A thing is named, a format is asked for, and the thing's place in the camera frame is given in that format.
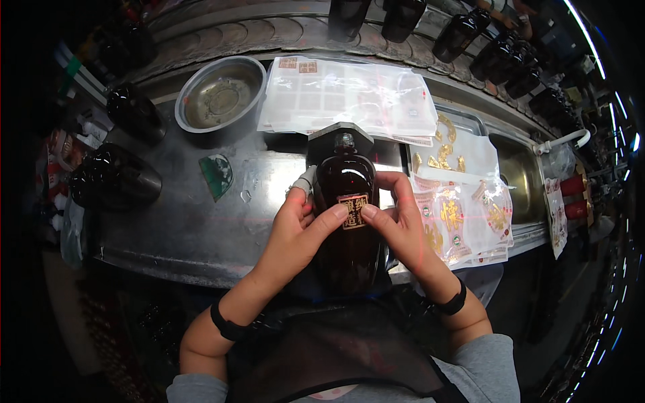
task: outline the red container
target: red container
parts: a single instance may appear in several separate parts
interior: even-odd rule
[[[562,196],[577,195],[587,190],[587,180],[578,174],[560,182],[560,190],[562,190]]]
[[[569,203],[564,206],[564,215],[568,220],[575,220],[587,217],[591,205],[586,200]]]

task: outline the water droplet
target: water droplet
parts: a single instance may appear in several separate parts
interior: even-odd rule
[[[243,200],[245,203],[250,202],[250,201],[251,201],[251,199],[253,198],[253,197],[251,196],[251,192],[249,192],[248,190],[243,190],[242,192],[240,192],[240,197],[242,198],[242,200]]]

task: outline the black mesh apron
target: black mesh apron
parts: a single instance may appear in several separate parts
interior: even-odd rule
[[[353,384],[401,386],[437,403],[466,402],[432,358],[373,304],[291,318],[277,348],[233,382],[226,401],[291,402]]]

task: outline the stainless steel table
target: stainless steel table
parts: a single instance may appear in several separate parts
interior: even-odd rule
[[[304,172],[307,138],[256,132],[250,121],[239,133],[215,134],[216,147],[205,150],[175,122],[174,101],[157,107],[168,121],[160,144],[143,146],[118,129],[108,141],[161,174],[161,196],[140,211],[102,214],[96,259],[161,279],[231,288],[257,262],[286,189]],[[377,170],[401,171],[401,150],[398,143],[376,140],[369,158]],[[226,156],[234,176],[217,202],[197,162],[213,154]],[[391,204],[390,193],[382,191],[381,206]]]

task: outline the steel sink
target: steel sink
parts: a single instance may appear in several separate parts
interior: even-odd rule
[[[539,162],[530,146],[508,135],[490,133],[497,149],[499,171],[513,201],[513,224],[542,221],[546,216]]]

